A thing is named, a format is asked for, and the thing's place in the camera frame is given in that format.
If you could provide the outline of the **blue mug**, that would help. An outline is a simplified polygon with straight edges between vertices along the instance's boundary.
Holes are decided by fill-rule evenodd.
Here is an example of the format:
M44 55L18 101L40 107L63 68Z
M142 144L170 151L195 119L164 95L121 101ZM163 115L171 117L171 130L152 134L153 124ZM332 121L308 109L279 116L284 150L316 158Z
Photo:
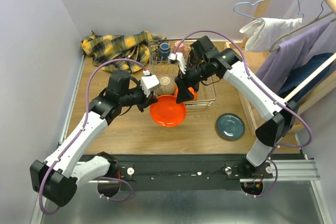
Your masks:
M156 50L158 57L158 61L167 61L168 56L170 55L171 48L170 45L166 42L163 42L159 45L158 49Z

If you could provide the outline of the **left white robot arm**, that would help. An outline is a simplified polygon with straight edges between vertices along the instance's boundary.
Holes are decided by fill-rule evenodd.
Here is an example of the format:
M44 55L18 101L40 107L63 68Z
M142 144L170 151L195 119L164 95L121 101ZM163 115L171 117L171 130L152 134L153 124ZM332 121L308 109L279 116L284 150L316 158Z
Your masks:
M78 166L77 162L91 142L119 115L123 107L137 106L143 112L156 103L155 89L160 86L156 75L144 71L137 80L125 70L113 72L108 85L99 95L87 101L86 112L80 123L66 140L43 162L35 160L30 168L33 190L38 193L43 213L43 198L65 206L71 201L79 186L97 178L115 178L117 160L105 152Z

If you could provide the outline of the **orange plate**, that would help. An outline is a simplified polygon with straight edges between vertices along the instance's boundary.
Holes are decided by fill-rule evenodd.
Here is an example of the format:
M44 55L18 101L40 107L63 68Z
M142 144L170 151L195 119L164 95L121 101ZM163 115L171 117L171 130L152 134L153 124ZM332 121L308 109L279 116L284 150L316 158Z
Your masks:
M150 116L160 126L178 126L185 120L186 114L184 103L177 104L173 95L162 95L156 103L150 105Z

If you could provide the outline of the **wire metal dish rack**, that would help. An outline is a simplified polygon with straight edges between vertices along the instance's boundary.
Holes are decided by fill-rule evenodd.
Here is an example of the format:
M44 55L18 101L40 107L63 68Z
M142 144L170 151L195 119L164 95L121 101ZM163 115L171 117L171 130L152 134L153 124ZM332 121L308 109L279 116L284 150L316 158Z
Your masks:
M206 53L212 53L213 45L205 51L194 48L197 39L156 39L149 42L150 72L158 78L167 76L178 87L175 98L190 108L211 105L216 100L213 75L216 64L205 61Z

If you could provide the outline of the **teal blue plate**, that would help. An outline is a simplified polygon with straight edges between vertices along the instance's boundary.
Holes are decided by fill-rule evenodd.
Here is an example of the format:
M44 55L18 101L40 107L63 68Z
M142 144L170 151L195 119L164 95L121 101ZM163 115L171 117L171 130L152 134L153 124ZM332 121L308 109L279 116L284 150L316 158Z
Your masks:
M216 132L224 139L235 141L240 139L245 133L243 120L233 113L225 113L218 117L216 121Z

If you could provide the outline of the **pink white mug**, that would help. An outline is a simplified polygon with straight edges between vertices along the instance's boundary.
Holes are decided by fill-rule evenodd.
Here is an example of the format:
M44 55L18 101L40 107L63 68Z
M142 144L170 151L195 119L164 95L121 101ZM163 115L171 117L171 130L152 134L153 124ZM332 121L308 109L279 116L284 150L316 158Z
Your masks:
M180 52L183 55L187 56L189 54L189 48L188 46L184 44L180 44L180 41L175 42L174 47L173 47L173 52Z

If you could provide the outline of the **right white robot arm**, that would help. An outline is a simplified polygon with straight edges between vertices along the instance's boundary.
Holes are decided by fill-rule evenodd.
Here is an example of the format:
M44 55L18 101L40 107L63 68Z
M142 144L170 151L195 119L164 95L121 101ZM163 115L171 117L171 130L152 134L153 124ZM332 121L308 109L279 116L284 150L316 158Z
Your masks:
M179 65L175 77L177 103L193 100L194 95L189 88L197 90L200 82L216 75L242 93L264 119L264 123L255 130L256 140L252 148L238 165L241 175L255 177L279 141L292 128L297 104L287 103L274 94L249 70L241 55L230 48L219 51L207 36L192 43L190 53L190 58L196 61L193 66L182 53L174 51L168 57L169 63Z

